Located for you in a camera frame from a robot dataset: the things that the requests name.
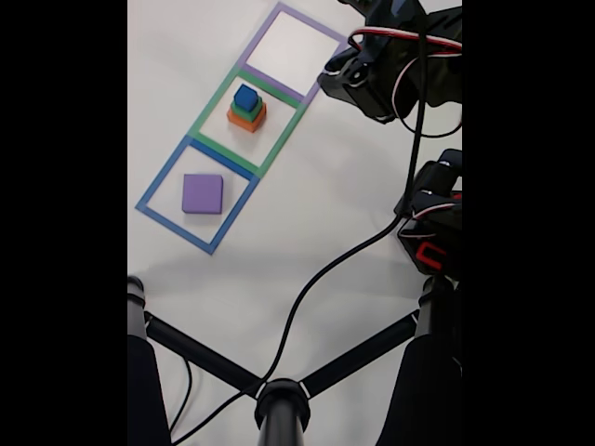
blue cube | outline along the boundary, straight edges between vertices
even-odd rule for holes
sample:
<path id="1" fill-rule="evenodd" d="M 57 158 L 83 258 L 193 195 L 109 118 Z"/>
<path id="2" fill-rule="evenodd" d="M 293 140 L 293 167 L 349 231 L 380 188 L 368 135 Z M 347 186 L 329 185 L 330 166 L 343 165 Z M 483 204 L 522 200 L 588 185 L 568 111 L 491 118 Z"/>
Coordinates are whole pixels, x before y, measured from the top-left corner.
<path id="1" fill-rule="evenodd" d="M 242 84 L 233 96 L 235 105 L 250 113 L 258 104 L 258 93 L 248 85 Z"/>

purple square outline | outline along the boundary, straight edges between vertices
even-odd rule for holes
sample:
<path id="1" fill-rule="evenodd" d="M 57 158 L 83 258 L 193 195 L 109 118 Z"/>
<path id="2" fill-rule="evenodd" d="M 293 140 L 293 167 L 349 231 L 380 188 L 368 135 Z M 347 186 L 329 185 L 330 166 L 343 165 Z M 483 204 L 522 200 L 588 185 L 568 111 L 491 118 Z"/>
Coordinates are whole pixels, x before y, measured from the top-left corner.
<path id="1" fill-rule="evenodd" d="M 242 70 L 253 74 L 260 80 L 266 82 L 267 84 L 274 86 L 290 98 L 293 98 L 298 102 L 301 102 L 302 104 L 310 105 L 310 103 L 316 96 L 316 93 L 318 93 L 318 90 L 320 90 L 320 86 L 317 82 L 314 82 L 314 85 L 311 87 L 306 97 L 304 97 L 293 88 L 290 88 L 287 85 L 282 84 L 281 82 L 271 78 L 269 75 L 265 74 L 264 72 L 261 72 L 260 70 L 257 70 L 256 68 L 248 65 L 247 63 L 248 59 L 250 58 L 250 55 L 252 55 L 252 52 L 258 46 L 260 40 L 262 40 L 262 37 L 269 30 L 275 19 L 277 19 L 277 16 L 280 12 L 284 12 L 285 14 L 290 15 L 291 17 L 298 19 L 299 21 L 302 21 L 303 23 L 312 27 L 316 31 L 328 35 L 330 38 L 336 40 L 338 46 L 335 53 L 333 53 L 333 57 L 341 51 L 343 51 L 348 46 L 347 37 L 345 37 L 344 35 L 341 35 L 336 31 L 331 30 L 329 27 L 306 16 L 305 14 L 297 11 L 296 9 L 293 9 L 292 7 L 289 7 L 285 3 L 279 2 L 277 3 L 277 5 L 275 5 L 275 8 L 271 11 L 271 14 L 269 14 L 269 16 L 264 20 L 262 26 L 258 29 L 257 33 L 254 35 L 248 46 L 245 48 L 244 52 L 242 53 L 242 56 L 240 56 L 240 58 L 237 61 L 237 65 Z"/>

black rod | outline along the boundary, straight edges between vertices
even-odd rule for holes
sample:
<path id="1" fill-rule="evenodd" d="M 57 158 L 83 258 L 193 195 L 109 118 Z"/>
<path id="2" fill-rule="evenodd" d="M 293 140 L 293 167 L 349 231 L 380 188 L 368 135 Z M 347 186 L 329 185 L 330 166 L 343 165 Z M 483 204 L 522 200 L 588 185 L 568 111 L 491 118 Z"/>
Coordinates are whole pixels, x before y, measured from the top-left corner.
<path id="1" fill-rule="evenodd" d="M 149 311 L 145 311 L 145 321 L 149 323 L 147 336 L 150 339 L 177 353 L 182 358 L 186 358 L 189 362 L 209 372 L 224 383 L 238 390 L 243 390 L 259 380 L 255 374 L 251 374 L 235 362 L 195 341 L 180 330 L 152 315 Z M 256 398 L 257 392 L 258 389 L 256 388 L 248 392 L 247 395 Z"/>
<path id="2" fill-rule="evenodd" d="M 412 338 L 417 326 L 412 315 L 417 319 L 418 314 L 417 309 L 302 379 L 301 383 L 310 393 L 310 398 L 314 398 Z"/>

purple cube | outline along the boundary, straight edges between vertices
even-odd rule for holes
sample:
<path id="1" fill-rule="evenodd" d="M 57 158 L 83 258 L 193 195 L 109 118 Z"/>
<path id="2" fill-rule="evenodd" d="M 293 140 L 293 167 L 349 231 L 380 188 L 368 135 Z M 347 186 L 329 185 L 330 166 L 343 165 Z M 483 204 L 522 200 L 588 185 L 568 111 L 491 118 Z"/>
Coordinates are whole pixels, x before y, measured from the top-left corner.
<path id="1" fill-rule="evenodd" d="M 186 214 L 221 214 L 222 205 L 221 175 L 184 175 L 182 211 Z"/>

blue tape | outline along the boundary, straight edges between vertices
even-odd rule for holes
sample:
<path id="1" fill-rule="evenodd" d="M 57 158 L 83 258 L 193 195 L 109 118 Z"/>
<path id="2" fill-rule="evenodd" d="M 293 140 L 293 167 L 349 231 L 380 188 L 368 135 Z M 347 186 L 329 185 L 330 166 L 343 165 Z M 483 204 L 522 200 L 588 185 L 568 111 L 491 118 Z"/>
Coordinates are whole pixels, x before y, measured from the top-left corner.
<path id="1" fill-rule="evenodd" d="M 230 169 L 231 171 L 233 171 L 236 174 L 238 174 L 240 177 L 244 177 L 245 179 L 247 179 L 248 181 L 250 181 L 252 179 L 252 177 L 254 176 L 254 174 L 252 174 L 251 172 L 248 172 L 243 167 L 241 167 L 239 164 L 236 164 L 232 160 L 224 157 L 218 151 L 214 151 L 213 149 L 211 149 L 207 145 L 203 144 L 201 141 L 198 141 L 198 140 L 196 140 L 194 138 L 191 138 L 191 137 L 188 137 L 188 138 L 190 138 L 190 140 L 191 140 L 190 141 L 190 145 L 191 146 L 193 146 L 198 151 L 201 151 L 206 156 L 210 156 L 211 158 L 213 158 L 218 163 L 223 164 L 228 169 Z"/>
<path id="2" fill-rule="evenodd" d="M 186 136 L 186 137 L 182 138 L 182 141 L 179 142 L 179 144 L 176 147 L 176 149 L 174 150 L 174 152 L 171 154 L 171 156 L 169 157 L 169 159 L 167 160 L 165 165 L 161 168 L 161 170 L 157 174 L 157 177 L 155 177 L 155 179 L 152 181 L 151 186 L 149 186 L 147 191 L 142 195 L 142 197 L 140 197 L 140 200 L 136 206 L 137 209 L 139 209 L 139 205 L 143 205 L 143 204 L 146 205 L 149 202 L 152 195 L 155 193 L 157 188 L 159 186 L 161 186 L 161 183 L 163 183 L 165 177 L 167 176 L 167 174 L 169 173 L 171 168 L 174 166 L 174 164 L 178 160 L 179 156 L 184 152 L 184 149 L 186 149 L 188 147 L 188 145 L 191 143 L 191 141 L 192 141 L 191 137 Z"/>
<path id="3" fill-rule="evenodd" d="M 223 240 L 223 237 L 225 237 L 225 234 L 231 227 L 231 224 L 233 224 L 233 221 L 235 220 L 235 218 L 237 218 L 238 215 L 240 214 L 240 211 L 244 207 L 245 203 L 248 201 L 248 198 L 250 198 L 250 195 L 252 195 L 252 192 L 254 191 L 255 187 L 258 185 L 259 181 L 260 181 L 260 178 L 258 178 L 256 175 L 254 175 L 252 177 L 252 179 L 250 180 L 250 182 L 248 183 L 248 187 L 245 188 L 244 193 L 242 194 L 240 199 L 237 201 L 237 203 L 231 210 L 230 214 L 227 216 L 227 218 L 221 225 L 221 228 L 219 228 L 219 230 L 217 231 L 217 234 L 215 234 L 215 237 L 211 241 L 210 246 L 211 246 L 211 248 L 213 248 L 213 252 L 215 252 L 218 245 L 221 243 L 221 240 Z"/>
<path id="4" fill-rule="evenodd" d="M 168 220 L 167 218 L 165 218 L 158 212 L 153 211 L 149 206 L 147 206 L 147 205 L 139 206 L 137 204 L 137 209 L 140 212 L 142 212 L 144 215 L 149 216 L 150 218 L 155 220 L 157 223 L 162 224 L 163 226 L 165 226 L 172 232 L 176 233 L 181 238 L 186 239 L 188 242 L 192 243 L 194 246 L 201 248 L 206 253 L 213 254 L 213 251 L 215 251 L 215 248 L 213 248 L 211 244 L 208 244 L 204 240 L 201 240 L 198 237 L 196 237 L 195 235 L 190 234 L 188 231 L 181 228 L 173 221 Z"/>

